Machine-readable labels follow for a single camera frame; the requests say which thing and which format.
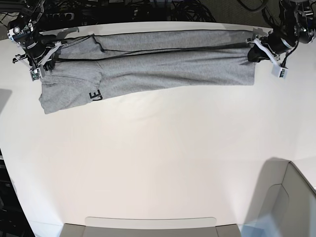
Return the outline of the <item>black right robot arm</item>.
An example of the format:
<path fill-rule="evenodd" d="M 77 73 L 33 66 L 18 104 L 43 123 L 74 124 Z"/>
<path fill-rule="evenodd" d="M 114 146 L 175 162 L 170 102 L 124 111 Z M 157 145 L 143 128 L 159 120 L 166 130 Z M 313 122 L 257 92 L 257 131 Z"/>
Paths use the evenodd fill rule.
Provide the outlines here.
<path fill-rule="evenodd" d="M 39 67 L 46 55 L 46 42 L 56 39 L 56 35 L 42 35 L 39 30 L 44 16 L 44 0 L 26 0 L 17 18 L 8 23 L 8 38 L 25 51 L 30 70 Z"/>

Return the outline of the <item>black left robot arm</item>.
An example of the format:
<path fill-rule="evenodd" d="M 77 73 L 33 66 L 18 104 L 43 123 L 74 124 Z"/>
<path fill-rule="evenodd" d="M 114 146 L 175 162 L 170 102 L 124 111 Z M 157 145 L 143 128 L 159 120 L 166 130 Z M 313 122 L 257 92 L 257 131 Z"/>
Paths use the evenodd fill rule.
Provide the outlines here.
<path fill-rule="evenodd" d="M 266 8 L 267 0 L 257 8 L 249 8 L 239 1 L 246 10 L 255 13 L 261 12 L 266 23 L 272 27 L 266 36 L 256 35 L 249 43 L 253 44 L 248 53 L 248 61 L 259 63 L 262 60 L 279 60 L 282 54 L 285 57 L 280 64 L 286 66 L 287 58 L 297 49 L 300 43 L 308 44 L 316 38 L 316 17 L 312 5 L 315 2 L 309 0 L 280 0 L 279 18 L 280 24 L 274 22 L 273 17 L 268 17 Z"/>

